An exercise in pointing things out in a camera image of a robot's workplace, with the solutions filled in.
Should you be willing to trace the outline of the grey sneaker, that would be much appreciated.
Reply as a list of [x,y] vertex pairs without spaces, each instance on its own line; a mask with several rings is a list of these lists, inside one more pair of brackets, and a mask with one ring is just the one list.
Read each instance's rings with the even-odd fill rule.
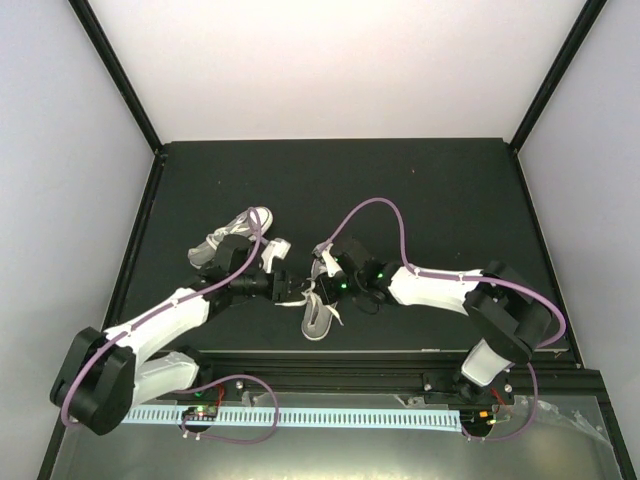
[[301,301],[277,304],[281,307],[305,307],[301,332],[309,341],[323,340],[329,333],[333,320],[343,325],[337,303],[324,305],[318,296],[318,277],[310,276],[303,283],[303,299]]
[[227,225],[209,233],[201,244],[188,250],[187,258],[191,266],[200,269],[212,261],[218,246],[229,235],[239,235],[255,243],[257,234],[251,229],[250,220],[259,223],[261,235],[264,235],[271,227],[274,216],[271,210],[264,206],[254,207],[254,212],[250,210],[241,212]]

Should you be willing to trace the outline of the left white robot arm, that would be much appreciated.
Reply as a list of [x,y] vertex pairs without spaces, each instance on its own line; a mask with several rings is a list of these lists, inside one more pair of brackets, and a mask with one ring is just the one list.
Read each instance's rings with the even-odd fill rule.
[[190,347],[164,356],[163,347],[227,309],[238,297],[274,304],[294,292],[291,275],[273,264],[286,258],[283,239],[266,244],[238,234],[225,237],[195,281],[138,317],[104,331],[87,327],[73,339],[50,391],[63,423],[97,435],[114,430],[130,410],[166,394],[207,397],[215,376]]

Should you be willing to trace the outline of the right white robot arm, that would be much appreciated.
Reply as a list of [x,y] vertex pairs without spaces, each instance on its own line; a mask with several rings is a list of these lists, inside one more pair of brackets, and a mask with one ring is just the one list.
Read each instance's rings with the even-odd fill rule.
[[504,383],[507,369],[528,363],[542,343],[553,311],[543,298],[502,262],[455,273],[381,262],[355,238],[314,249],[309,325],[330,323],[337,305],[351,299],[375,314],[383,305],[424,306],[467,317],[480,339],[453,373],[424,380],[430,397],[461,404],[486,404]]

